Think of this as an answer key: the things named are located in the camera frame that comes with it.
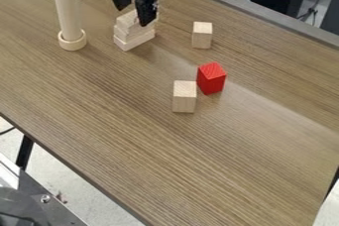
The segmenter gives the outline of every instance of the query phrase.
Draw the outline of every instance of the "table edge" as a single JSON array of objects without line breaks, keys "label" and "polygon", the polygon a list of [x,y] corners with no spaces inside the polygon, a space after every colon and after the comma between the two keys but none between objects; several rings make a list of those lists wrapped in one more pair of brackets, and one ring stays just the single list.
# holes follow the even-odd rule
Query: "table edge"
[{"label": "table edge", "polygon": [[132,215],[134,218],[136,218],[138,221],[143,223],[144,225],[152,225],[150,221],[148,221],[146,218],[144,218],[141,214],[134,211],[132,208],[130,208],[127,204],[125,204],[123,201],[120,201],[117,197],[106,191],[103,187],[101,187],[99,184],[97,184],[94,180],[91,180],[90,177],[87,177],[84,173],[82,173],[80,170],[76,169],[72,164],[69,164],[66,160],[64,160],[62,157],[60,157],[58,154],[56,154],[53,150],[50,150],[48,147],[46,147],[43,143],[41,143],[38,139],[36,139],[33,135],[31,135],[29,132],[27,132],[25,129],[17,125],[14,121],[12,121],[10,118],[8,118],[4,113],[0,112],[0,117],[6,120],[8,123],[10,123],[12,126],[14,126],[16,129],[18,129],[21,133],[24,134],[24,136],[27,136],[30,138],[34,143],[38,144],[40,147],[42,147],[45,151],[50,153],[54,158],[58,159],[60,162],[62,162],[65,166],[67,166],[69,169],[71,169],[73,172],[75,172],[77,175],[82,177],[86,182],[88,182],[90,185],[92,185],[94,188],[99,190],[102,194],[104,194],[106,197],[110,198],[113,202],[115,202],[117,205],[119,205],[122,209],[124,209],[127,213]]},{"label": "table edge", "polygon": [[288,31],[339,50],[339,36],[247,0],[215,0]]}]

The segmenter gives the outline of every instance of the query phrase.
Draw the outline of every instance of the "wood grain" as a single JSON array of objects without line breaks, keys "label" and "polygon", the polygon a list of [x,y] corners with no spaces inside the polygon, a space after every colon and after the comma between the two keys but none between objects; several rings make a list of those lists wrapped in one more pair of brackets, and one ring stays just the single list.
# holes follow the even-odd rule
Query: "wood grain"
[{"label": "wood grain", "polygon": [[[54,0],[0,0],[0,112],[148,225],[310,225],[339,162],[339,53],[212,0],[161,0],[122,53],[111,0],[80,0],[89,44],[57,44]],[[191,48],[194,21],[213,48]],[[170,111],[218,61],[221,94]]]}]

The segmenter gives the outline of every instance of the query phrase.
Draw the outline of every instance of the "stack of wooden blocks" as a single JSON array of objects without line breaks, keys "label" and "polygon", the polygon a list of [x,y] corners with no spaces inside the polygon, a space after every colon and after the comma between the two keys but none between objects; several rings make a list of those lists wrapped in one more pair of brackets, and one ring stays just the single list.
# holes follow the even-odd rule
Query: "stack of wooden blocks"
[{"label": "stack of wooden blocks", "polygon": [[137,10],[118,17],[114,26],[114,43],[126,52],[153,39],[156,36],[155,22],[142,27]]}]

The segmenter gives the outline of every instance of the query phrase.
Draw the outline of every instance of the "wooden block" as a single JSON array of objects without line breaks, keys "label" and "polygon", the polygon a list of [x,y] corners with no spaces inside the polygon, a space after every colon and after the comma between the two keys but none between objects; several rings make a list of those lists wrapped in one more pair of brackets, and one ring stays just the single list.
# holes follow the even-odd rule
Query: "wooden block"
[{"label": "wooden block", "polygon": [[198,68],[196,82],[205,95],[223,90],[227,72],[218,62],[201,65]]},{"label": "wooden block", "polygon": [[196,82],[176,80],[174,82],[172,111],[193,113],[196,105]]},{"label": "wooden block", "polygon": [[114,26],[114,35],[119,38],[120,40],[122,40],[123,42],[130,42],[140,36],[143,36],[144,34],[152,31],[152,27],[145,27],[143,29],[141,29],[140,31],[138,31],[137,33],[130,33],[127,34],[126,32],[124,32],[123,30],[121,30],[117,25]]},{"label": "wooden block", "polygon": [[114,43],[121,48],[124,52],[129,51],[151,39],[153,39],[156,36],[155,30],[150,30],[149,32],[145,33],[142,36],[139,36],[129,42],[125,42],[121,39],[119,39],[117,36],[114,36]]},{"label": "wooden block", "polygon": [[116,26],[126,35],[138,34],[142,31],[150,31],[154,28],[156,21],[153,21],[148,26],[142,27],[139,24],[137,10],[133,10],[125,15],[117,18]]},{"label": "wooden block", "polygon": [[210,49],[212,45],[212,23],[194,22],[192,34],[192,47],[197,49]]}]

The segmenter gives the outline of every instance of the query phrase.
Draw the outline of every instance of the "black cable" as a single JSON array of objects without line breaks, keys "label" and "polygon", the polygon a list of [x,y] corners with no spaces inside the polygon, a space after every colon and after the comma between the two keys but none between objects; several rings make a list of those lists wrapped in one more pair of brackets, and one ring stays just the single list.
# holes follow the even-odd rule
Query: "black cable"
[{"label": "black cable", "polygon": [[7,130],[1,132],[1,133],[0,133],[0,136],[5,135],[5,134],[7,134],[7,133],[13,131],[14,129],[15,129],[15,127],[11,127],[10,129],[7,129]]},{"label": "black cable", "polygon": [[308,11],[307,11],[305,14],[303,14],[303,15],[301,15],[301,16],[298,16],[296,19],[300,19],[300,18],[304,18],[304,17],[307,17],[307,18],[308,18],[311,14],[314,14],[315,8],[316,8],[316,6],[319,4],[319,2],[320,2],[320,0],[316,0],[315,3],[313,4],[313,6],[310,7],[310,8],[308,9]]},{"label": "black cable", "polygon": [[314,26],[315,25],[315,18],[316,18],[316,15],[318,14],[318,10],[315,10],[314,12],[313,12],[313,23],[312,23],[312,26]]}]

